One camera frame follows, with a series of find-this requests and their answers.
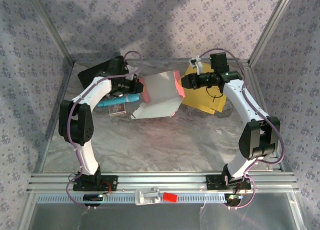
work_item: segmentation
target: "blue marker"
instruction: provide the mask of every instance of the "blue marker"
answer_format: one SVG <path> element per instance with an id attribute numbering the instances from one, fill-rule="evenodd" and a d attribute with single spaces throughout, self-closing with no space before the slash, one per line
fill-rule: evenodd
<path id="1" fill-rule="evenodd" d="M 111 105 L 121 104 L 125 102 L 134 102 L 134 101 L 138 101 L 139 99 L 140 99 L 139 94 L 128 94 L 128 95 L 117 97 L 114 99 L 100 101 L 98 103 L 98 106 L 99 107 L 111 106 Z"/>

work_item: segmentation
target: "red object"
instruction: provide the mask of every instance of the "red object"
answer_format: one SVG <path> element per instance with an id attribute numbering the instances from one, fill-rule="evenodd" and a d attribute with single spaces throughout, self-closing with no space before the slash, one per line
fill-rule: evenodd
<path id="1" fill-rule="evenodd" d="M 178 201 L 178 195 L 165 192 L 163 194 L 163 200 L 164 201 L 170 201 L 170 202 L 177 202 Z"/>

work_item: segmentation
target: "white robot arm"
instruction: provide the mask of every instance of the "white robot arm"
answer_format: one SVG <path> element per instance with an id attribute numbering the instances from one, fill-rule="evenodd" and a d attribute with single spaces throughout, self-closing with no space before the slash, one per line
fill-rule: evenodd
<path id="1" fill-rule="evenodd" d="M 223 183 L 229 185 L 243 181 L 245 171 L 254 161 L 262 160 L 277 150 L 277 134 L 263 117 L 267 118 L 278 131 L 280 121 L 276 117 L 270 117 L 261 109 L 247 89 L 243 87 L 244 81 L 238 72 L 229 71 L 225 53 L 210 55 L 210 63 L 214 72 L 188 74 L 182 78 L 181 83 L 187 89 L 218 86 L 220 92 L 233 103 L 243 121 L 244 130 L 239 139 L 239 152 L 233 161 L 224 166 L 222 171 Z M 263 117 L 257 114 L 248 100 Z"/>
<path id="2" fill-rule="evenodd" d="M 96 85 L 99 80 L 103 77 L 95 77 L 92 83 L 77 97 L 73 98 L 71 101 L 76 102 L 79 98 L 82 98 L 84 92 L 86 92 L 92 85 Z M 111 80 L 105 80 L 96 85 L 84 98 L 79 101 L 78 104 L 87 104 L 90 106 L 90 111 L 92 112 L 98 102 L 108 94 L 112 89 Z M 84 175 L 94 175 L 98 169 L 98 162 L 95 159 L 95 155 L 92 149 L 91 140 L 85 142 L 83 145 L 76 143 L 80 157 L 83 162 L 82 173 Z"/>

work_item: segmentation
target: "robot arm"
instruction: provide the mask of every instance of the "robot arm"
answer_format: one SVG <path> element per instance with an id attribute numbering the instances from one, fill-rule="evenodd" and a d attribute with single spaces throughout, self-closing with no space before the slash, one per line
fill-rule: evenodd
<path id="1" fill-rule="evenodd" d="M 135 75 L 129 78 L 120 77 L 115 79 L 107 79 L 101 81 L 104 77 L 118 74 L 124 75 L 131 73 L 134 68 L 127 66 L 123 57 L 116 57 L 108 62 L 102 63 L 101 70 L 97 71 L 91 83 L 86 89 L 71 101 L 64 100 L 60 105 L 59 115 L 59 134 L 64 137 L 66 142 L 69 142 L 67 133 L 68 117 L 71 107 L 77 102 L 72 116 L 77 115 L 77 119 L 72 119 L 70 123 L 70 136 L 78 149 L 79 157 L 83 162 L 82 175 L 91 176 L 93 184 L 97 185 L 99 179 L 100 168 L 95 159 L 92 149 L 91 138 L 94 133 L 94 125 L 92 119 L 92 111 L 98 102 L 111 90 L 121 93 L 139 93 L 143 91 L 143 84 L 139 82 Z"/>
<path id="2" fill-rule="evenodd" d="M 240 114 L 244 124 L 243 133 L 239 139 L 239 152 L 233 161 L 223 168 L 224 185 L 244 180 L 246 169 L 257 159 L 275 152 L 278 147 L 278 137 L 265 120 L 250 106 L 243 91 L 251 104 L 276 127 L 280 129 L 280 121 L 261 109 L 251 94 L 243 87 L 244 81 L 238 72 L 230 72 L 225 53 L 210 55 L 211 68 L 215 72 L 192 73 L 182 78 L 184 88 L 197 89 L 200 87 L 218 86 L 220 92 L 225 94 Z"/>

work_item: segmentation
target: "white plastic clip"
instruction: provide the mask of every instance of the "white plastic clip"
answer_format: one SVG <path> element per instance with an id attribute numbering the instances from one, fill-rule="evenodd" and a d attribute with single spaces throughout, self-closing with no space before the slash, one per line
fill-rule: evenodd
<path id="1" fill-rule="evenodd" d="M 127 65 L 126 68 L 128 69 L 129 74 L 132 73 L 132 72 L 134 72 L 134 71 L 136 71 L 136 69 L 137 69 L 137 67 L 132 67 L 132 66 L 130 66 L 130 65 Z M 136 74 L 130 74 L 130 75 L 126 76 L 125 78 L 126 78 L 127 80 L 132 81 L 132 80 L 134 79 L 135 75 L 138 75 L 138 74 L 139 74 L 139 72 L 136 72 Z"/>
<path id="2" fill-rule="evenodd" d="M 202 74 L 204 72 L 204 67 L 201 63 L 201 58 L 199 56 L 193 57 L 189 60 L 189 64 L 192 66 L 192 68 L 196 67 L 196 73 L 198 75 Z"/>
<path id="3" fill-rule="evenodd" d="M 136 205 L 160 203 L 160 189 L 158 187 L 136 189 L 134 202 Z"/>

